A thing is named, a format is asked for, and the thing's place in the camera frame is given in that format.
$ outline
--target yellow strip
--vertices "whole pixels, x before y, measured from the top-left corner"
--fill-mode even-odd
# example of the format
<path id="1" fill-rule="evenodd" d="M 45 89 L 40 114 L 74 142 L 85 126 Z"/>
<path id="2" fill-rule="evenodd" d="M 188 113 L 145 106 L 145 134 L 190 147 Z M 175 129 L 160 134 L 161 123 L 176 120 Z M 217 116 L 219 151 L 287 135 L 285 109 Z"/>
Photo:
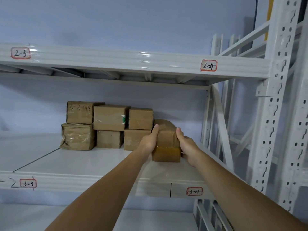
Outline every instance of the yellow strip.
<path id="1" fill-rule="evenodd" d="M 272 14 L 273 3 L 274 3 L 274 0 L 269 0 L 269 8 L 267 10 L 267 18 L 266 18 L 267 21 L 270 20 L 270 16 Z M 264 41 L 267 41 L 267 36 L 268 36 L 268 32 L 265 33 Z"/>

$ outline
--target hand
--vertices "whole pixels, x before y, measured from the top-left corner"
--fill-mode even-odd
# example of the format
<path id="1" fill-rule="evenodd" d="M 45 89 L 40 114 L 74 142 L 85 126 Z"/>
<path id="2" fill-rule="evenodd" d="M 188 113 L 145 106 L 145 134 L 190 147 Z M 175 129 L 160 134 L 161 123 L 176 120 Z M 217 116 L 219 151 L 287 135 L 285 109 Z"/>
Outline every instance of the hand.
<path id="1" fill-rule="evenodd" d="M 187 159 L 188 163 L 191 166 L 195 167 L 199 155 L 201 155 L 203 152 L 193 141 L 193 139 L 184 136 L 183 132 L 181 131 L 181 128 L 176 129 L 176 136 L 180 141 L 180 147 L 184 153 L 183 158 Z"/>
<path id="2" fill-rule="evenodd" d="M 149 135 L 143 136 L 137 149 L 143 152 L 148 157 L 156 147 L 157 134 L 159 125 L 156 124 Z"/>

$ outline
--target brown cardboard box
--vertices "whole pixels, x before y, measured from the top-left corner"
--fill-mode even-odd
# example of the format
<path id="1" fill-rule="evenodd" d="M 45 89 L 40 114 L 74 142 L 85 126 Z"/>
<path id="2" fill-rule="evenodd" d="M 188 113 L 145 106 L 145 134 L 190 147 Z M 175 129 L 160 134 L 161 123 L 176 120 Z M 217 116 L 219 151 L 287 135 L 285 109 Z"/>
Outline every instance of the brown cardboard box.
<path id="1" fill-rule="evenodd" d="M 99 105 L 94 107 L 93 126 L 95 130 L 124 131 L 130 106 Z"/>
<path id="2" fill-rule="evenodd" d="M 66 122 L 72 124 L 92 124 L 93 106 L 104 104 L 105 102 L 68 101 L 66 106 Z"/>
<path id="3" fill-rule="evenodd" d="M 124 150 L 133 151 L 138 146 L 143 136 L 149 135 L 150 130 L 131 130 L 124 131 Z"/>
<path id="4" fill-rule="evenodd" d="M 91 150 L 95 147 L 95 131 L 92 124 L 68 124 L 62 126 L 60 148 L 70 150 Z"/>
<path id="5" fill-rule="evenodd" d="M 153 127 L 153 110 L 131 108 L 129 110 L 129 129 L 135 130 L 152 130 Z"/>
<path id="6" fill-rule="evenodd" d="M 155 119 L 154 124 L 159 124 L 156 148 L 152 152 L 152 160 L 160 162 L 180 162 L 180 142 L 176 137 L 176 127 L 170 121 Z"/>
<path id="7" fill-rule="evenodd" d="M 96 147 L 101 148 L 120 148 L 123 144 L 123 131 L 97 131 Z"/>

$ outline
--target person's right arm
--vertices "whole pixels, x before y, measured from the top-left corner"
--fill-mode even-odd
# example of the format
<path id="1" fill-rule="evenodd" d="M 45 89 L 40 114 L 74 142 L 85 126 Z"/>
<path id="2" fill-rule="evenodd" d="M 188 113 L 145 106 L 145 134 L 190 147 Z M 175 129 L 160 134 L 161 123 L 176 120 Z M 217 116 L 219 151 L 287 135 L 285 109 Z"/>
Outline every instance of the person's right arm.
<path id="1" fill-rule="evenodd" d="M 235 231 L 308 230 L 271 199 L 223 168 L 177 128 L 184 158 L 203 176 Z"/>

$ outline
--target person's left hand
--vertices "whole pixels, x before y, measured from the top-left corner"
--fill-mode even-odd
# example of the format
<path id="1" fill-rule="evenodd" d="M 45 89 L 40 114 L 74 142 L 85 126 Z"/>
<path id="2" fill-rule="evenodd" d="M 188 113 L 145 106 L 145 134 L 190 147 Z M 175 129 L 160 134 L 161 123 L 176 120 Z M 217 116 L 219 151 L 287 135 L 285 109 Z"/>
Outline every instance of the person's left hand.
<path id="1" fill-rule="evenodd" d="M 139 149 L 142 153 L 144 153 L 146 158 L 149 156 L 149 154 L 152 153 L 152 151 L 156 147 L 158 131 L 159 131 L 159 125 L 156 124 L 152 130 L 152 133 L 143 136 L 142 140 L 140 141 L 140 144 L 137 149 Z"/>

